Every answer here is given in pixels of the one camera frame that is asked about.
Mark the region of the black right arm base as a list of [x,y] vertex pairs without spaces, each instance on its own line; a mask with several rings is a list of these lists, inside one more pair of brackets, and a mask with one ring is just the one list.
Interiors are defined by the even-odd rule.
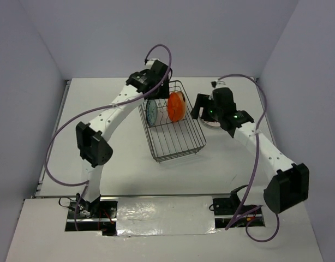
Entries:
[[[213,198],[212,204],[209,206],[209,210],[214,213],[215,219],[215,228],[216,229],[224,229],[227,224],[230,222],[234,213],[236,212],[239,204],[241,203],[240,198],[238,197],[238,192],[246,188],[247,185],[240,186],[236,189],[233,189],[229,196],[225,197],[216,197]],[[252,213],[246,215],[245,217],[241,217],[237,220],[231,227],[245,227],[248,222],[252,222],[250,227],[264,227],[264,219],[262,217],[262,210],[258,209],[253,211]]]

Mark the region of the blue patterned plate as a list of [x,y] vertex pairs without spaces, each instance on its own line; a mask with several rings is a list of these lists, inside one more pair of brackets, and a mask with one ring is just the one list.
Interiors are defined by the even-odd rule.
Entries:
[[158,106],[155,100],[148,100],[146,103],[146,122],[149,127],[155,126],[158,116]]

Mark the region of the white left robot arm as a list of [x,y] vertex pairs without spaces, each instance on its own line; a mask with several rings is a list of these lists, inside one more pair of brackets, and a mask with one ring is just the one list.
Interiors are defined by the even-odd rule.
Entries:
[[122,121],[147,99],[169,96],[169,72],[171,69],[158,59],[145,62],[144,70],[132,73],[112,101],[112,107],[101,112],[88,123],[76,125],[77,147],[82,158],[82,177],[88,181],[85,193],[78,193],[80,211],[89,218],[100,210],[100,180],[103,166],[113,155],[108,144],[112,134]]

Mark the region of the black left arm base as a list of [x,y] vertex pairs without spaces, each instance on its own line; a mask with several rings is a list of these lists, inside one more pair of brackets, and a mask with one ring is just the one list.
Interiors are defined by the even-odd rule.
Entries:
[[98,231],[103,236],[116,236],[117,205],[118,201],[100,201],[94,212],[86,211],[81,205],[76,209],[76,199],[62,196],[58,205],[67,209],[65,231]]

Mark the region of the cream plate black flower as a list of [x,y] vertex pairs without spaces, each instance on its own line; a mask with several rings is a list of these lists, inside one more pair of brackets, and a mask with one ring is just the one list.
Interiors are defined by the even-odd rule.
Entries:
[[182,91],[179,91],[180,101],[181,101],[181,113],[180,113],[180,121],[185,117],[186,114],[186,98]]

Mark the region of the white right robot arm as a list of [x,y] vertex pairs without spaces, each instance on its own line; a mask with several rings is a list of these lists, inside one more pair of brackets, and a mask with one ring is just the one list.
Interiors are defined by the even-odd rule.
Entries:
[[249,113],[238,110],[234,95],[219,80],[211,83],[211,94],[197,94],[191,116],[207,122],[217,122],[222,130],[240,142],[255,161],[262,164],[269,184],[264,189],[264,201],[275,214],[305,201],[309,195],[309,169],[296,164],[276,148],[260,131]]

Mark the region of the white plate grey flower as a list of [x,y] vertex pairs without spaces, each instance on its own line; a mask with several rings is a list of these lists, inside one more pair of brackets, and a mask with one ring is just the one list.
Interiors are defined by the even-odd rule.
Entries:
[[212,117],[207,112],[207,110],[205,110],[203,108],[200,109],[199,119],[200,119],[201,123],[208,128],[212,128],[212,129],[220,129],[221,128],[220,123],[213,121]]

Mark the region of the orange bowl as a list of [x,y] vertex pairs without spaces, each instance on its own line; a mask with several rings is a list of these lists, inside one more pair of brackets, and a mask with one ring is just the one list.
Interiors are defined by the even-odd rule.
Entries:
[[181,101],[179,91],[170,93],[167,101],[168,117],[172,122],[180,121]]

